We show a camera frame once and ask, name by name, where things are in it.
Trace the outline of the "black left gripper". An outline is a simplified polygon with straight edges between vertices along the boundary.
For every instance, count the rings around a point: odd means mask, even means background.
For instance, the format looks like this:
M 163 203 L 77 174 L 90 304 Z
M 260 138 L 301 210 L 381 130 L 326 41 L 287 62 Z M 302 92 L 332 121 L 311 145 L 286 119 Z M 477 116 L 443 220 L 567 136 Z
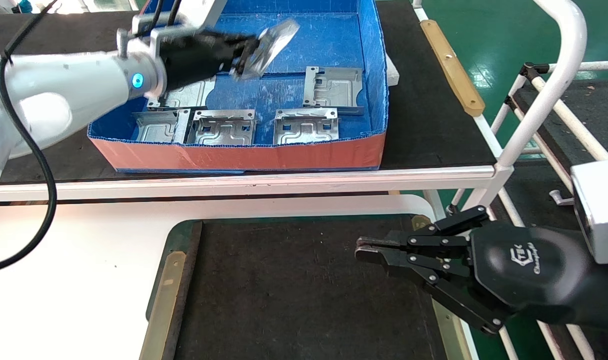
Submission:
M 243 77 L 260 45 L 256 35 L 206 30 L 161 42 L 161 60 L 166 69 L 166 91 L 207 80 L 220 72 Z

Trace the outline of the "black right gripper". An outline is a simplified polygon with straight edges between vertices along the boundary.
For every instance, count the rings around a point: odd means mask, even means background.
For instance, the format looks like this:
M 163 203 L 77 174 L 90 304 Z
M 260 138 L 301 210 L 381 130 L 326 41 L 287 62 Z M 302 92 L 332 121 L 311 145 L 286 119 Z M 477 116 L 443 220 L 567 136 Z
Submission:
M 418 230 L 360 237 L 356 245 L 357 260 L 410 280 L 488 335 L 516 314 L 608 332 L 608 264 L 593 259 L 578 231 L 491 222 L 478 205 Z M 471 268 L 418 250 L 469 245 Z

